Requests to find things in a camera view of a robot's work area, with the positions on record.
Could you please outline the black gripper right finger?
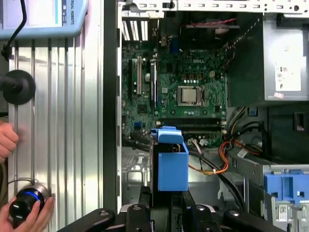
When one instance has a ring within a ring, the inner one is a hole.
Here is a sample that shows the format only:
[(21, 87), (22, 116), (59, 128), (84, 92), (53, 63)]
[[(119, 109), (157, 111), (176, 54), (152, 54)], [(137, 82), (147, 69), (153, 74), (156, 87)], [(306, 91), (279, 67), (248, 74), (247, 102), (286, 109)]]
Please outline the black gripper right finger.
[(189, 191), (183, 192), (185, 232), (281, 232), (282, 229), (241, 209), (219, 215), (208, 205), (196, 204)]

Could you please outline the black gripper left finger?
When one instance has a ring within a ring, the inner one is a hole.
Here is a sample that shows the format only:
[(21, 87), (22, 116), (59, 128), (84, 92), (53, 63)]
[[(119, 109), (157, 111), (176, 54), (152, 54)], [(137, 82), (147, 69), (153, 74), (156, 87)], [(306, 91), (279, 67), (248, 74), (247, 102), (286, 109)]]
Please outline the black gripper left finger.
[(99, 208), (60, 229), (61, 232), (152, 232), (149, 204), (150, 188), (140, 188), (139, 202), (124, 205), (117, 214)]

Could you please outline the person's right hand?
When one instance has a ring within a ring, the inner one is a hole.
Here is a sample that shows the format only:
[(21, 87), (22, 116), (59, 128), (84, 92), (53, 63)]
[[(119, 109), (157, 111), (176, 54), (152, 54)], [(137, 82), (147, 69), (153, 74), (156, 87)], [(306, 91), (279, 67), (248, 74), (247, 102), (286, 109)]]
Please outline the person's right hand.
[(16, 200), (13, 197), (6, 205), (4, 205), (0, 210), (0, 231), (1, 232), (43, 232), (47, 227), (54, 210), (55, 199), (49, 197), (45, 202), (45, 205), (41, 212), (40, 202), (37, 201), (31, 213), (28, 215), (27, 219), (22, 222), (17, 228), (13, 228), (11, 221), (9, 220), (9, 208), (11, 204)]

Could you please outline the person's left hand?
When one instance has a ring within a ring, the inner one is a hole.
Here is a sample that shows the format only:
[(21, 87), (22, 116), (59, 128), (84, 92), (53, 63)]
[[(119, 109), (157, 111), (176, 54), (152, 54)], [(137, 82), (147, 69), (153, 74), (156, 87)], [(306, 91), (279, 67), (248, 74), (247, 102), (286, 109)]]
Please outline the person's left hand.
[(3, 120), (0, 121), (0, 162), (3, 163), (15, 150), (19, 137), (13, 126)]

